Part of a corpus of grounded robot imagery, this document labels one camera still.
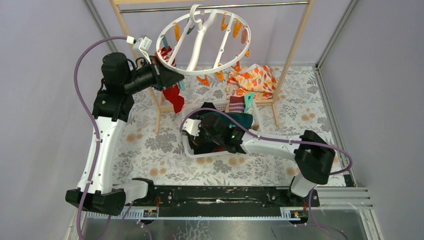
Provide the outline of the plain red santa sock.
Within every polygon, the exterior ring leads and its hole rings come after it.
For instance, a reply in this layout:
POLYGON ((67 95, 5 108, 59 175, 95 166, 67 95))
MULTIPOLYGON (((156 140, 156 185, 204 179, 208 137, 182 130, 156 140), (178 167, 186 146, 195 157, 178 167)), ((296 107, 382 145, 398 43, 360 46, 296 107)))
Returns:
POLYGON ((181 90, 177 84, 174 84, 162 91, 165 99, 171 103, 173 111, 176 114, 181 112, 185 104, 185 99, 180 95, 180 92, 181 90))

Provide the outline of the white round clip hanger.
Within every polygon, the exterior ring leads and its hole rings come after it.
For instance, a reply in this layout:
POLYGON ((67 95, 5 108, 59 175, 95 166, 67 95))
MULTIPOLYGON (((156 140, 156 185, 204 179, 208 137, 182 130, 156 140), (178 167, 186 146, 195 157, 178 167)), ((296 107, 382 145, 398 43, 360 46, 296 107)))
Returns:
POLYGON ((250 52, 251 39, 251 28, 248 23, 239 15, 227 10, 220 10, 219 7, 206 9, 206 7, 201 4, 194 4, 191 6, 189 13, 175 19, 161 31, 156 41, 155 50, 157 52, 158 60, 166 68, 176 73, 185 76, 208 75, 218 73, 229 67, 232 67, 238 64, 243 57, 247 57, 250 52), (222 39, 218 40, 220 46, 214 59, 213 67, 204 70, 196 70, 207 31, 214 24, 217 15, 223 16, 221 30, 224 31, 224 33, 222 39), (175 28, 174 33, 177 43, 174 47, 172 47, 171 55, 165 58, 162 56, 161 45, 165 45, 166 33, 171 30, 171 28, 175 28), (182 69, 173 66, 172 63, 177 57, 177 54, 179 53, 186 36, 189 32, 192 31, 196 32, 197 35, 193 43, 191 58, 187 67, 182 69), (237 52, 233 59, 227 62, 221 62, 221 58, 226 50, 226 44, 230 35, 232 35, 234 38, 239 35, 241 36, 241 44, 243 45, 243 49, 237 52))

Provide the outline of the red white striped sock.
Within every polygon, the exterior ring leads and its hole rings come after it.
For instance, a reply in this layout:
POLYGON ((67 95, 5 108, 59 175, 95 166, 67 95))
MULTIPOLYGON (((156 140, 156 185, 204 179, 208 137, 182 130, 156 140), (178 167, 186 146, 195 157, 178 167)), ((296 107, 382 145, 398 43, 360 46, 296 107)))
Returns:
POLYGON ((159 57, 159 55, 158 54, 160 54, 161 55, 161 57, 166 61, 166 62, 168 62, 169 61, 169 58, 171 57, 171 55, 172 55, 172 53, 173 53, 173 49, 169 46, 169 47, 166 47, 166 46, 164 46, 164 47, 162 47, 162 48, 160 48, 160 49, 158 49, 155 53, 154 53, 154 55, 158 58, 159 57))

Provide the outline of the dark green sock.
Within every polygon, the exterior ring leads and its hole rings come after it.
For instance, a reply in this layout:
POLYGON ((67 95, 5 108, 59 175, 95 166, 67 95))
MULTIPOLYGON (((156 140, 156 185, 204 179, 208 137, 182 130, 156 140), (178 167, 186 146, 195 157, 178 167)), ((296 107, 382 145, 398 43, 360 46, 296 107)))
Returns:
MULTIPOLYGON (((246 129, 249 129, 253 125, 254 118, 249 113, 227 112, 226 114, 246 129)), ((203 115, 204 118, 209 117, 209 116, 218 117, 224 123, 226 123, 230 128, 237 126, 232 120, 230 120, 229 118, 227 118, 226 116, 224 116, 221 113, 211 111, 211 112, 207 112, 203 115)))

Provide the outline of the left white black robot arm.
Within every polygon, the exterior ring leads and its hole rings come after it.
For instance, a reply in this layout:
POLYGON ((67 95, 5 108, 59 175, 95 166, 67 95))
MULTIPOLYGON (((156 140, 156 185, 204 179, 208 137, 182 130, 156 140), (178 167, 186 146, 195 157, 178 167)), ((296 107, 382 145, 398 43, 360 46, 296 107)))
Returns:
POLYGON ((184 75, 165 67, 156 56, 150 56, 138 67, 121 52, 104 56, 101 72, 101 88, 88 112, 93 124, 89 155, 77 187, 66 192, 65 201, 80 213, 118 216, 126 204, 139 201, 148 206, 156 202, 154 182, 150 179, 112 183, 116 143, 129 120, 135 103, 133 95, 145 89, 163 91, 182 81, 184 75))

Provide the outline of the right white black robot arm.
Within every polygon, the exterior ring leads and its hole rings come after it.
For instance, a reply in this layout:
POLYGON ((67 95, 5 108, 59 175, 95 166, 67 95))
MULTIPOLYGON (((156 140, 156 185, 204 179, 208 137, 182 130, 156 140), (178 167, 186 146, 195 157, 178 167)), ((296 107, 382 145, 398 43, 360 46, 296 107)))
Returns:
POLYGON ((301 205, 317 185, 328 183, 335 150, 314 131, 305 130, 299 137, 263 134, 230 126, 227 117, 209 115, 183 121, 182 131, 201 143, 215 144, 236 154, 266 154, 292 160, 299 173, 287 191, 287 201, 301 205))

